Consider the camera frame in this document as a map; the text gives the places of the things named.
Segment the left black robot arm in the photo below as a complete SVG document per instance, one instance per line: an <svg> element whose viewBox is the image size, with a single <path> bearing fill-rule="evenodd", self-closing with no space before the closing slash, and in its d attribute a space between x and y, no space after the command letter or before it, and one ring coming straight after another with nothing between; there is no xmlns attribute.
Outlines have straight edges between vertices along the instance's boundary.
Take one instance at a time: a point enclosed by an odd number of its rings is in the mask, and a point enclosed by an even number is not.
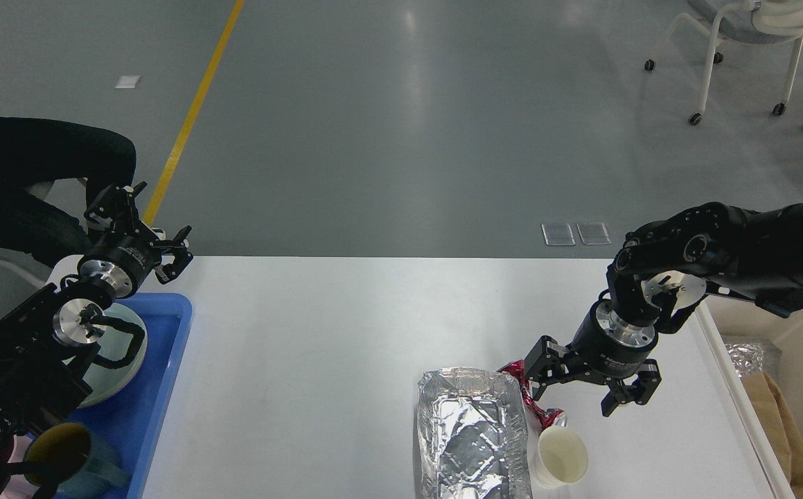
<svg viewBox="0 0 803 499"><path fill-rule="evenodd" d="M0 493L12 475L33 473L44 479L35 496L55 496L58 466L9 462L6 446L16 435L43 434L77 410L93 391L84 380L89 367L130 365L143 328L106 310L133 296L149 274L165 284L193 260L190 227L167 239L141 220L136 199L144 188L145 182L107 187L85 212L107 228L77 272L44 285L0 319Z"/></svg>

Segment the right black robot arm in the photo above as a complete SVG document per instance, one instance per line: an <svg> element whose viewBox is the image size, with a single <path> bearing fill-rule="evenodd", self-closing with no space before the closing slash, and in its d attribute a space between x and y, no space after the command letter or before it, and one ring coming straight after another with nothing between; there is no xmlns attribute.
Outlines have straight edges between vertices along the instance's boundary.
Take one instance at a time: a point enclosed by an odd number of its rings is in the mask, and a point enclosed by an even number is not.
<svg viewBox="0 0 803 499"><path fill-rule="evenodd" d="M747 211L720 202L692 207L626 234L574 338L540 338L522 361L522 398L538 407L546 388L579 381L607 387L601 413L645 405L662 377L649 356L707 296L750 302L788 318L803 310L803 203Z"/></svg>

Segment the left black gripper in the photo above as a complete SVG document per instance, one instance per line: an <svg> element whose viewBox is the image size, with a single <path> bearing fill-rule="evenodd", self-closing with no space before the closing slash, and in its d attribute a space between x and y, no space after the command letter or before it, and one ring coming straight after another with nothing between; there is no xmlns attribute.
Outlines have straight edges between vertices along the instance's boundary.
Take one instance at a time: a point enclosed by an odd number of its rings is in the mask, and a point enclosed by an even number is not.
<svg viewBox="0 0 803 499"><path fill-rule="evenodd" d="M167 237L166 230L151 230L139 217L137 196L147 187L110 184L84 212L90 240L100 240L93 252L78 263L79 277L100 282L112 298L131 297L155 270L160 284L176 280L193 260L188 236L191 225ZM161 262L161 256L170 256Z"/></svg>

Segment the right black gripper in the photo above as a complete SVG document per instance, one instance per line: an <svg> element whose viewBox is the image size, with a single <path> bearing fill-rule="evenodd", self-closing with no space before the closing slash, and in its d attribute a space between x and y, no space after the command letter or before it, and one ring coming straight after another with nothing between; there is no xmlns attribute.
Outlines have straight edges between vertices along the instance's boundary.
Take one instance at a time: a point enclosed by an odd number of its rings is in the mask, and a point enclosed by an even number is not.
<svg viewBox="0 0 803 499"><path fill-rule="evenodd" d="M529 395L538 401L550 385L582 381L609 388L601 401L603 417L610 417L620 405L646 405L662 382L658 362L648 359L657 344L654 326L630 324L610 301L597 301L569 348L551 337L538 338L524 358ZM627 385L623 379L633 375L635 381Z"/></svg>

